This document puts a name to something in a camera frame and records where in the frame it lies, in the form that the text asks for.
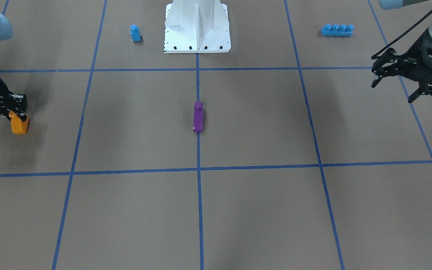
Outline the purple trapezoid block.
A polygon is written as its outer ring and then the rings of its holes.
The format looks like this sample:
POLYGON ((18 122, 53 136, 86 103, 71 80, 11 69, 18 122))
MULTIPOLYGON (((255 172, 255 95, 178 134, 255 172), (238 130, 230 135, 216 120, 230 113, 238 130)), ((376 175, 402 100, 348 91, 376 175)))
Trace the purple trapezoid block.
POLYGON ((196 101, 193 106, 193 132, 200 133, 204 129, 204 103, 196 101))

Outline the orange trapezoid block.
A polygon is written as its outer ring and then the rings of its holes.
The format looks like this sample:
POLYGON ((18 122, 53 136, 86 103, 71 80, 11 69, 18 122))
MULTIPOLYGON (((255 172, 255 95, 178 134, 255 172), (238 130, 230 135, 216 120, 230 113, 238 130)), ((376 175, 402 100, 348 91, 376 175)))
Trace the orange trapezoid block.
POLYGON ((22 118, 24 119, 22 119, 17 113, 13 111, 9 112, 9 116, 12 132, 16 135, 27 134, 30 122, 29 116, 23 115, 22 118))

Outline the small blue block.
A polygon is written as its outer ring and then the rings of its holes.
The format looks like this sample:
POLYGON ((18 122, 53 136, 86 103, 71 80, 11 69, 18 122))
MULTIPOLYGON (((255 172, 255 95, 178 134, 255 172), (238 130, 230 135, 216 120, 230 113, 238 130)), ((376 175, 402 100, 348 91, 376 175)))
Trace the small blue block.
POLYGON ((133 42, 140 42, 142 40, 140 29, 135 24, 130 26, 130 37, 133 42))

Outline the long blue studded block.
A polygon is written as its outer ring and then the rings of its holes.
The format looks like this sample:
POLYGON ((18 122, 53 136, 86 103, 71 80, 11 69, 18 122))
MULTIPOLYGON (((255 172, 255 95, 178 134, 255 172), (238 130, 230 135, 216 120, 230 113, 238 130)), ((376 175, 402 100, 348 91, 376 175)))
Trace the long blue studded block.
POLYGON ((322 36, 352 36, 354 25, 326 24, 321 29, 322 36))

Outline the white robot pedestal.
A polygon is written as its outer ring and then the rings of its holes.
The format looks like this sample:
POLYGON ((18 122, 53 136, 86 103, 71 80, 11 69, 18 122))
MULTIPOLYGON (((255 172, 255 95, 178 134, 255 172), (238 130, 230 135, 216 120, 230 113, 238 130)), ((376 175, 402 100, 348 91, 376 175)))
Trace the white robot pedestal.
POLYGON ((164 53, 230 52, 228 7, 221 1, 174 0, 165 11, 164 53))

